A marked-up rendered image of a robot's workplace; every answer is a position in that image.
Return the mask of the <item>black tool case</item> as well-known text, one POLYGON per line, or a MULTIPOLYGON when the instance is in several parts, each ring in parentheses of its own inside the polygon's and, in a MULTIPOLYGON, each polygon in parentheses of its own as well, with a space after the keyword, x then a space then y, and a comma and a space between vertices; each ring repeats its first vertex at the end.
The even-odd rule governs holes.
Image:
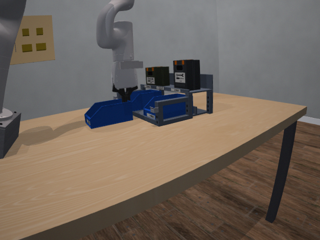
POLYGON ((174 88, 200 90, 200 60, 173 60, 174 88))

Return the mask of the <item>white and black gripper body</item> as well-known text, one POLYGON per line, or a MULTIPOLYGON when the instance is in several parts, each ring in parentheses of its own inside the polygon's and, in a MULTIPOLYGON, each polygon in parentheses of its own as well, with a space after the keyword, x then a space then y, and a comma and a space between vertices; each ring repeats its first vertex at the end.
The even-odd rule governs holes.
POLYGON ((136 68, 118 69, 118 62, 111 67, 111 86, 116 89, 133 88, 138 85, 136 68))

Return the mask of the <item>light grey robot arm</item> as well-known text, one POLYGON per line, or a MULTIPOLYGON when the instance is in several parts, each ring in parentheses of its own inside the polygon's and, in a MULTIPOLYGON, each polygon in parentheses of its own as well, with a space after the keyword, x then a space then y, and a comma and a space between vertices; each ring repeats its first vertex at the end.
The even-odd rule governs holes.
MULTIPOLYGON (((27 0, 0 0, 0 121, 13 117, 3 108, 6 83, 17 34, 27 0)), ((143 68, 143 61, 134 60, 133 23, 115 21, 120 11, 130 10, 135 0, 111 0, 99 13, 96 23, 96 41, 100 48, 112 49, 113 62, 119 69, 143 68)))

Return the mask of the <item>blue bin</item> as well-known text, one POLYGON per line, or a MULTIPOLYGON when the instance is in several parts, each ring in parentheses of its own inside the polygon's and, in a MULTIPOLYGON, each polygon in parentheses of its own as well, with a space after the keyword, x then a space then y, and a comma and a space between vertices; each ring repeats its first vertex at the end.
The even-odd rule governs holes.
MULTIPOLYGON (((173 99, 185 97, 185 94, 175 93, 175 94, 168 94, 168 95, 161 95, 161 96, 154 96, 148 104, 144 107, 144 114, 145 116, 156 119, 156 113, 151 112, 151 108, 155 108, 155 101, 173 99)), ((177 117, 186 114, 186 102, 169 104, 163 106, 163 119, 168 119, 172 117, 177 117)))
POLYGON ((85 123, 91 129, 132 120, 132 101, 122 102, 121 98, 96 102, 85 113, 85 123))
POLYGON ((143 110, 143 108, 153 97, 161 95, 162 91, 153 89, 132 92, 130 95, 130 101, 132 101, 132 111, 143 110))

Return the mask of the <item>dark green tool case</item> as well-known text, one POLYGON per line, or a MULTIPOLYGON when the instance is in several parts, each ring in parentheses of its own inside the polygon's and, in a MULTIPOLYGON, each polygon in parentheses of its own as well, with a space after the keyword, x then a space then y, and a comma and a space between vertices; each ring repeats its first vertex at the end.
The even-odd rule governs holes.
POLYGON ((146 67, 146 84, 153 86, 170 86, 169 66, 146 67))

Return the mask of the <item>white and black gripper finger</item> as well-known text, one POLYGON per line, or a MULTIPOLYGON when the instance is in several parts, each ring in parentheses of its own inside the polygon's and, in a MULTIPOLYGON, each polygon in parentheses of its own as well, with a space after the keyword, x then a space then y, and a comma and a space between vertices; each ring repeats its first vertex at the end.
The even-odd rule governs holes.
POLYGON ((122 103, 127 102, 127 96, 124 88, 116 89, 115 85, 113 84, 112 91, 121 95, 122 103))
POLYGON ((132 93, 134 90, 137 90, 137 89, 138 89, 138 86, 126 88, 126 96, 127 96, 127 100, 128 100, 128 101, 131 100, 131 98, 130 98, 131 93, 132 93))

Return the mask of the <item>grey shelf rack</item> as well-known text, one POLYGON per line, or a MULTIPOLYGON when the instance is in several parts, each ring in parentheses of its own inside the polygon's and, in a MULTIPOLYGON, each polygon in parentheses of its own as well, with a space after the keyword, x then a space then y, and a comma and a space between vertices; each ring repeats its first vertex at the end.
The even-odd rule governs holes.
POLYGON ((193 116, 213 113, 213 74, 200 74, 200 89, 198 90, 174 88, 174 73, 169 73, 169 81, 170 85, 168 86, 140 84, 140 89, 134 90, 133 92, 144 91, 146 88, 149 88, 161 91, 162 96, 164 95, 164 91, 184 93, 185 96, 155 101, 155 108, 150 107, 150 112, 155 113, 155 119, 145 116, 144 110, 132 111, 132 115, 160 127, 192 119, 193 116), (199 109, 197 106, 193 106, 193 94, 201 92, 206 92, 206 110, 199 109), (185 102, 184 115, 164 119, 163 106, 183 102, 185 102))

